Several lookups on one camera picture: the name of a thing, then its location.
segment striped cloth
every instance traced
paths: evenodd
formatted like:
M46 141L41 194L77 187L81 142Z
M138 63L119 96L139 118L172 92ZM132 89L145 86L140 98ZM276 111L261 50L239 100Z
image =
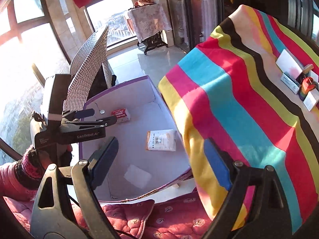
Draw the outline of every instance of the striped cloth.
M211 219L229 186L203 150L209 137L234 160L275 167L293 232L318 203L319 110L308 112L280 80L275 61L283 49L319 74L319 57L305 42L273 17L242 5L159 83ZM234 228L244 224L253 192L250 187Z

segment glass door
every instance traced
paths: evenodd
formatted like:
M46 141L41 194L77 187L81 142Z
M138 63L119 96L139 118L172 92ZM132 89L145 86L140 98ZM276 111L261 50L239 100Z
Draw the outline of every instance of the glass door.
M189 39L189 23L185 0L168 0L175 45L189 52L192 48Z
M216 0L168 0L175 45L186 52L205 41L217 26Z

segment tiled floor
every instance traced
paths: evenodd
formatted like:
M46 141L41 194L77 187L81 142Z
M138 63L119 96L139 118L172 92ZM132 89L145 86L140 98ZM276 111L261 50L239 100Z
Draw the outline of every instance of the tiled floor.
M136 46L132 46L108 56L108 61L119 83L149 75L154 85L158 86L163 76L185 55L177 47L157 48L144 55ZM79 147L77 144L73 144L72 147L71 165L74 165L79 161ZM169 187L139 201L154 199L156 203L163 202L189 193L195 188L194 179L183 181L179 185L179 188ZM76 199L73 186L68 185L68 189L69 194Z
M108 61L119 83L148 75L155 86L186 54L177 47L161 47L147 52L136 46L108 56Z

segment window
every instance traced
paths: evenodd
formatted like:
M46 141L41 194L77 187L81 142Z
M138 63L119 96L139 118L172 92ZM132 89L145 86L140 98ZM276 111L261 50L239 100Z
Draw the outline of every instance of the window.
M132 0L93 0L86 10L94 30L109 26L107 45L110 46L135 36L125 20L125 12L132 7Z
M21 155L32 143L30 117L43 94L32 64L45 78L69 71L49 22L40 0L12 0L0 14L0 138ZM0 150L0 165L11 156Z
M0 13L0 35L8 32L10 30L9 18L8 18L8 9L4 9Z
M313 25L312 25L312 35L311 38L319 46L319 9L318 6L313 1Z
M0 165L4 165L5 163L13 163L14 159L12 159L8 154L0 150Z
M44 16L40 0L14 0L17 22Z

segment white sponge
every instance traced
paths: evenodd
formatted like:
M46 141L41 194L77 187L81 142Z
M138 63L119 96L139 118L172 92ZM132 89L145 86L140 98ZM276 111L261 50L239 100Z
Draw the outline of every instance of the white sponge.
M124 178L135 187L143 189L152 178L152 175L131 164L124 174Z

